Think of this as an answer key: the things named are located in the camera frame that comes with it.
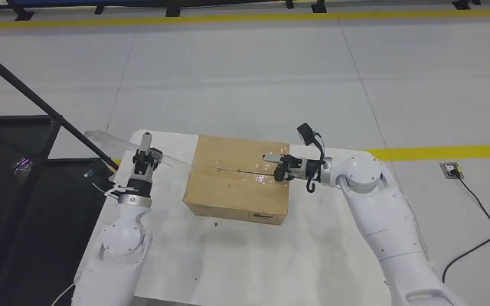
white cable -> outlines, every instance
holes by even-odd
[[[100,187],[99,187],[99,186],[95,185],[95,183],[92,183],[92,185],[93,185],[95,188],[97,188],[97,190],[98,190],[98,191],[100,191],[100,192],[102,192],[104,195],[106,195],[106,192],[105,192],[104,190],[100,189]],[[108,195],[109,195],[109,197],[112,197],[112,198],[114,198],[114,199],[116,199],[116,200],[117,200],[117,197],[116,197],[114,194],[108,194]]]
[[[55,305],[55,304],[56,304],[56,303],[57,303],[57,302],[60,300],[60,298],[61,298],[61,297],[63,297],[63,296],[64,296],[64,294],[68,292],[68,290],[70,290],[70,289],[71,289],[73,286],[75,286],[75,283],[78,281],[78,279],[80,278],[80,276],[81,276],[81,274],[80,274],[80,275],[78,275],[77,279],[75,279],[75,280],[73,281],[73,283],[72,283],[71,285],[69,285],[69,286],[68,286],[68,288],[64,289],[64,291],[63,291],[63,292],[61,292],[61,294],[60,294],[60,295],[58,295],[58,297],[56,298],[56,300],[54,300],[54,302],[53,302],[53,304],[51,304],[51,306],[54,306],[54,305]]]
[[[105,196],[108,196],[110,195],[113,191],[121,191],[121,192],[124,192],[126,190],[130,190],[130,191],[138,191],[137,189],[133,188],[133,187],[124,187],[124,186],[121,186],[121,185],[115,185],[113,188],[109,189],[108,191],[106,191],[106,193],[104,194]]]

black pole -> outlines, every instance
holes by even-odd
[[[53,119],[61,122],[61,125],[67,129],[71,135],[77,137],[84,145],[86,145],[90,150],[94,151],[95,154],[99,155],[103,161],[105,161],[109,166],[114,169],[119,169],[119,166],[102,150],[100,150],[96,145],[94,145],[87,137],[85,137],[79,130],[71,125],[62,115],[60,115],[56,110],[54,110],[49,104],[47,104],[40,96],[33,92],[27,85],[20,81],[12,72],[10,72],[5,66],[0,64],[0,76],[2,76],[7,82],[9,82],[15,89],[20,91],[24,96],[28,97],[30,101],[34,102],[35,105],[39,106]]]
[[[326,13],[325,0],[316,0],[316,3],[312,5],[312,10],[314,13]]]
[[[32,18],[32,15],[34,14],[33,11],[25,11],[24,8],[18,6],[14,0],[7,0],[8,6],[12,10],[14,10],[15,14],[17,14],[17,18],[15,21],[29,21]]]

white table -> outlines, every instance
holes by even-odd
[[[153,135],[152,146],[192,162],[196,135]],[[318,158],[318,149],[291,145],[295,156]],[[348,150],[325,149],[331,156]],[[126,184],[134,152],[127,151],[116,182]],[[202,306],[388,306],[390,292],[374,254],[358,232],[341,191],[292,181],[289,213],[281,226],[195,216],[182,202],[186,175],[161,165],[153,176],[152,212],[142,219],[153,232],[136,296]],[[87,249],[118,216],[107,198]],[[87,251],[80,267],[87,261]]]

cable connector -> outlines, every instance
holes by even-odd
[[[452,169],[452,170],[449,172],[449,174],[450,174],[451,176],[455,176],[455,177],[457,177],[457,178],[461,178],[461,174],[459,173],[459,170],[458,170],[458,169]]]

metal pole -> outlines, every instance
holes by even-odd
[[[8,6],[11,7],[12,10],[14,10],[15,14],[17,14],[17,18],[15,21],[29,21],[32,18],[32,15],[34,14],[33,11],[25,11],[23,8],[18,6],[14,0],[7,0]]]
[[[79,130],[71,125],[62,115],[60,115],[56,110],[54,110],[49,104],[47,104],[40,96],[33,92],[27,85],[20,81],[12,72],[10,72],[5,66],[0,64],[0,76],[2,76],[7,82],[9,82],[15,89],[20,91],[24,96],[28,97],[30,101],[34,102],[35,105],[39,106],[44,110],[49,116],[55,120],[59,120],[61,125],[67,129],[71,135],[77,137],[84,145],[86,145],[90,150],[94,151],[95,154],[99,155],[109,166],[114,169],[119,169],[119,166],[102,150],[100,150],[96,145],[94,145],[87,137],[85,137]]]

